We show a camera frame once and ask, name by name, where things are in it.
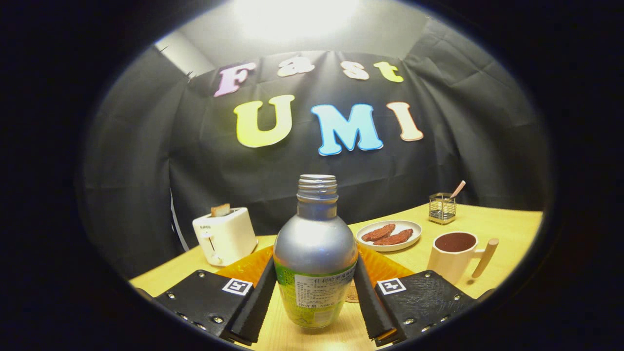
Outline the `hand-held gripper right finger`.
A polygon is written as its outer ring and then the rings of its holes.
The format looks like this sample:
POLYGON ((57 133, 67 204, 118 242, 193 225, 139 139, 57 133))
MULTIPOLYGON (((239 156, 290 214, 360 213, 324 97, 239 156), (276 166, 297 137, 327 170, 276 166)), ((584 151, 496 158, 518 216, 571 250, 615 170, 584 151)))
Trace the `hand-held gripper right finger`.
POLYGON ((363 244, 357 250, 357 298, 378 347, 424 337, 477 304, 434 271, 414 273, 363 244))

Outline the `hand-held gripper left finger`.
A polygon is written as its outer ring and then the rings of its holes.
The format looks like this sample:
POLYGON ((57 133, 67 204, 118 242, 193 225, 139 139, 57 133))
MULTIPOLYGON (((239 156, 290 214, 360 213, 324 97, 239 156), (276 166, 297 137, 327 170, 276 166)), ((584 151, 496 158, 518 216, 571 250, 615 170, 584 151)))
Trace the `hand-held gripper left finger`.
POLYGON ((275 284, 270 245, 216 273, 196 270, 155 301, 204 334, 252 345, 258 342, 275 284))

